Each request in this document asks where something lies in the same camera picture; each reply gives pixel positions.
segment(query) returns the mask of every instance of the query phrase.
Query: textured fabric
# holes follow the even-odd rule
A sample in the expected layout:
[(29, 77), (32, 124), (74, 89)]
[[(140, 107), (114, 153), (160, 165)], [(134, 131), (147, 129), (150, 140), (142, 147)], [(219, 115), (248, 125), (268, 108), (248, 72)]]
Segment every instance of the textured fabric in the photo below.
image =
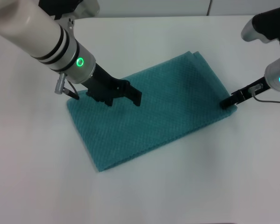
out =
[(203, 57), (190, 52), (126, 77), (142, 92), (141, 106), (127, 98), (113, 106), (80, 91), (67, 102), (72, 119), (99, 171), (117, 166), (230, 116), (228, 92)]

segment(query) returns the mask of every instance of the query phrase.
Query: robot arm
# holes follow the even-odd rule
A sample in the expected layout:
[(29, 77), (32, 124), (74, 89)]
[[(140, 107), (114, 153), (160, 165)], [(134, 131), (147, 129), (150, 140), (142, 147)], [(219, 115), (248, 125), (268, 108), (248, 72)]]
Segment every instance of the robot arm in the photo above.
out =
[[(241, 36), (247, 42), (256, 39), (263, 43), (274, 40), (280, 42), (280, 8), (254, 16), (245, 25)], [(225, 109), (252, 97), (255, 98), (256, 95), (268, 89), (280, 91), (280, 58), (267, 66), (264, 77), (232, 93), (232, 96), (223, 100), (220, 105)]]
[(59, 73), (55, 93), (78, 99), (64, 88), (67, 79), (84, 85), (88, 96), (109, 106), (119, 97), (140, 106), (142, 93), (128, 81), (111, 77), (74, 37), (74, 19), (95, 16), (97, 1), (41, 0), (39, 5), (45, 11), (30, 0), (0, 0), (0, 35)]

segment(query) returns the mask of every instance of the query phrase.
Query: white tabletop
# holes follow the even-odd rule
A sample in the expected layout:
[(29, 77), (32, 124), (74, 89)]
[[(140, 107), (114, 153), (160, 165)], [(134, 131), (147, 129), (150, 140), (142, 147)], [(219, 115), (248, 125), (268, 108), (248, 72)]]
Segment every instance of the white tabletop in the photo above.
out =
[[(250, 18), (85, 19), (75, 35), (118, 78), (199, 51), (233, 92), (280, 57), (277, 42), (241, 39)], [(54, 94), (57, 78), (0, 38), (0, 224), (280, 224), (280, 105), (250, 99), (229, 118), (98, 173), (68, 97)]]

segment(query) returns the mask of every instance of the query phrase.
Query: white wall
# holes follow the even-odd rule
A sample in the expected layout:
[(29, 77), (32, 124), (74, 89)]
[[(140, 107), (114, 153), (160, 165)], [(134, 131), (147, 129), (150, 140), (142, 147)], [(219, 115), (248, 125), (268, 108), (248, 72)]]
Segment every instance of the white wall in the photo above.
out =
[(255, 15), (280, 7), (280, 0), (213, 0), (210, 15)]
[(99, 17), (206, 15), (210, 0), (98, 0)]

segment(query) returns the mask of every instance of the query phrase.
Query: black cable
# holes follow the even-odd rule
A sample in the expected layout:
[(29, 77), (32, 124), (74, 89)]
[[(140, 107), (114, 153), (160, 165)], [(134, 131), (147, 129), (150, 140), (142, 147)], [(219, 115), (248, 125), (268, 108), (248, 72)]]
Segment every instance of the black cable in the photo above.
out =
[(261, 102), (261, 103), (276, 103), (276, 104), (280, 104), (280, 101), (273, 101), (273, 100), (260, 100), (260, 99), (257, 99), (256, 98), (256, 94), (255, 94), (255, 89), (254, 88), (250, 88), (251, 90), (251, 94), (253, 96), (253, 98), (255, 100), (257, 100), (258, 102)]
[(76, 91), (76, 88), (74, 87), (74, 85), (69, 80), (67, 80), (67, 81), (70, 84), (70, 86), (73, 88), (75, 94), (79, 95), (78, 92)]
[(208, 8), (207, 13), (206, 13), (207, 16), (210, 15), (210, 8), (211, 8), (212, 4), (213, 4), (213, 0), (210, 0), (209, 8)]

